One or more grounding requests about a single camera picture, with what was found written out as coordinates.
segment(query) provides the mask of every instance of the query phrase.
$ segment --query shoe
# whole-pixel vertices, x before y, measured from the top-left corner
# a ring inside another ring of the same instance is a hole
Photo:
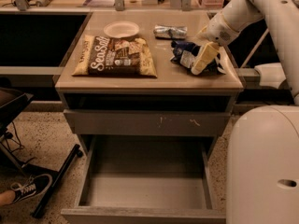
[[[10,188],[15,192],[16,197],[12,203],[43,194],[51,183],[52,176],[48,174],[30,177],[24,185],[13,183]]]

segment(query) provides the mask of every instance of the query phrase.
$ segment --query white plate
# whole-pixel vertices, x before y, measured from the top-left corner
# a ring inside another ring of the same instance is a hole
[[[115,21],[104,27],[104,33],[114,38],[129,37],[139,33],[139,26],[130,21]]]

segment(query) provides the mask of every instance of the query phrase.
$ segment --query speckled floor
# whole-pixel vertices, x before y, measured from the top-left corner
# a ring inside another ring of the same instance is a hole
[[[223,212],[225,211],[226,150],[235,120],[236,117],[230,119],[209,160],[218,208]],[[73,145],[78,143],[62,112],[22,112],[15,119],[15,125],[19,138],[25,146],[25,149],[17,151],[15,155],[22,161],[36,157],[32,160],[32,164],[59,170]],[[60,187],[50,198],[46,213],[41,219],[30,216],[41,199],[35,197],[11,206],[0,207],[0,223],[67,223],[61,216],[61,210],[72,207],[75,203],[85,160],[85,156],[74,159]],[[0,167],[0,191],[8,189],[13,182],[22,183],[24,180],[20,173]]]

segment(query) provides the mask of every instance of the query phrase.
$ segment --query black chair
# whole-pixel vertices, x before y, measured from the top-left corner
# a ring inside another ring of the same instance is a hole
[[[0,88],[0,152],[2,151],[2,156],[4,157],[1,159],[0,164],[17,169],[25,176],[45,173],[52,175],[53,182],[51,186],[32,214],[35,218],[41,218],[44,214],[44,207],[48,203],[51,194],[55,191],[72,160],[76,155],[82,157],[83,153],[79,150],[79,145],[75,144],[59,171],[35,166],[28,161],[20,161],[13,155],[12,151],[5,146],[4,142],[5,140],[11,139],[13,136],[7,130],[7,126],[33,101],[33,98],[34,96],[29,93],[14,89]]]

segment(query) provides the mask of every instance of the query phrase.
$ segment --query chair leg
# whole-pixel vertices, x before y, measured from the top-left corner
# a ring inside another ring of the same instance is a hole
[[[32,217],[41,218],[43,216],[43,210],[44,210],[46,204],[48,203],[50,196],[57,188],[60,180],[64,176],[64,173],[66,172],[66,170],[68,169],[69,165],[71,164],[72,160],[75,158],[76,155],[79,157],[82,157],[82,155],[83,155],[83,153],[79,150],[79,145],[74,145],[74,147],[71,150],[71,152],[69,153],[68,157],[65,159],[64,164],[61,167],[60,171],[58,172],[56,177],[53,178],[53,182],[52,182],[51,186],[48,188],[48,190],[44,194],[43,198],[39,202],[36,210],[32,214]]]
[[[41,218],[44,214],[44,208],[47,205],[51,195],[57,188],[59,182],[64,176],[64,173],[69,168],[72,160],[75,158],[75,156],[82,157],[83,152],[79,150],[80,145],[74,145],[73,149],[68,154],[67,158],[64,161],[64,164],[60,168],[59,171],[54,171],[48,168],[36,166],[30,163],[25,163],[23,161],[19,161],[4,145],[3,141],[5,140],[5,135],[2,135],[0,137],[0,150],[7,156],[7,158],[11,161],[11,164],[13,164],[14,168],[18,169],[24,176],[30,175],[41,175],[41,174],[49,174],[52,176],[53,182],[42,197],[41,201],[39,202],[36,210],[32,214],[32,217],[34,218]]]

